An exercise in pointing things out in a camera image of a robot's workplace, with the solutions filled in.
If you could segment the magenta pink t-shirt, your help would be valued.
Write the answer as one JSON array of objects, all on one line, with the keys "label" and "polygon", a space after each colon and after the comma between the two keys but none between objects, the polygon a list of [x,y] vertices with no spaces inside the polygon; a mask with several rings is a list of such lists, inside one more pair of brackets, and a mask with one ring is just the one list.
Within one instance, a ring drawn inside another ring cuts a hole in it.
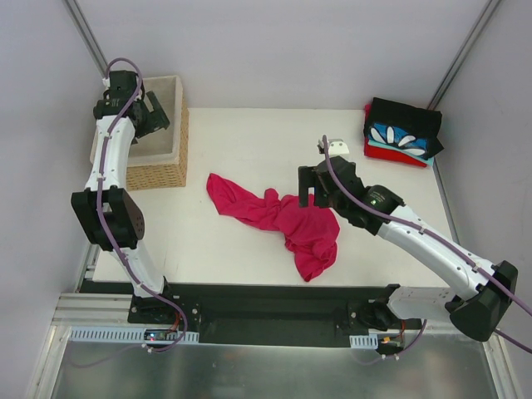
[{"label": "magenta pink t-shirt", "polygon": [[330,209],[314,205],[302,208],[296,195],[280,197],[274,188],[259,197],[214,173],[207,179],[206,191],[218,214],[282,234],[304,282],[317,278],[336,262],[341,229]]}]

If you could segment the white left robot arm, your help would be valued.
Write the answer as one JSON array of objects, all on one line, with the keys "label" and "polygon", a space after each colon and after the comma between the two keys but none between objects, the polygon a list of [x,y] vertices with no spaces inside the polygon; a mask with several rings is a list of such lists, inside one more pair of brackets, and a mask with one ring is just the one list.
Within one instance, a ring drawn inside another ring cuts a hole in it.
[{"label": "white left robot arm", "polygon": [[170,126],[155,94],[146,91],[140,73],[110,71],[106,89],[93,110],[96,149],[92,170],[71,206],[91,244],[113,255],[126,271],[138,298],[149,298],[146,312],[157,323],[175,315],[175,302],[162,295],[165,277],[143,242],[145,219],[126,190],[130,147],[139,138]]}]

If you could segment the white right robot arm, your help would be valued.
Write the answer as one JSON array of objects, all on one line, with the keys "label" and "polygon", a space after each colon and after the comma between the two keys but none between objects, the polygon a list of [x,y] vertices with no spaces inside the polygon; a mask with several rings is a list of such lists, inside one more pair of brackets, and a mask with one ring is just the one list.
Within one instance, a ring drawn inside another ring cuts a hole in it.
[{"label": "white right robot arm", "polygon": [[404,250],[446,283],[444,288],[391,286],[388,297],[370,307],[381,330],[402,319],[437,320],[485,342],[515,300],[518,269],[513,264],[494,264],[441,236],[399,195],[382,185],[365,186],[355,163],[341,156],[299,167],[298,199],[302,207],[333,209],[352,226]]}]

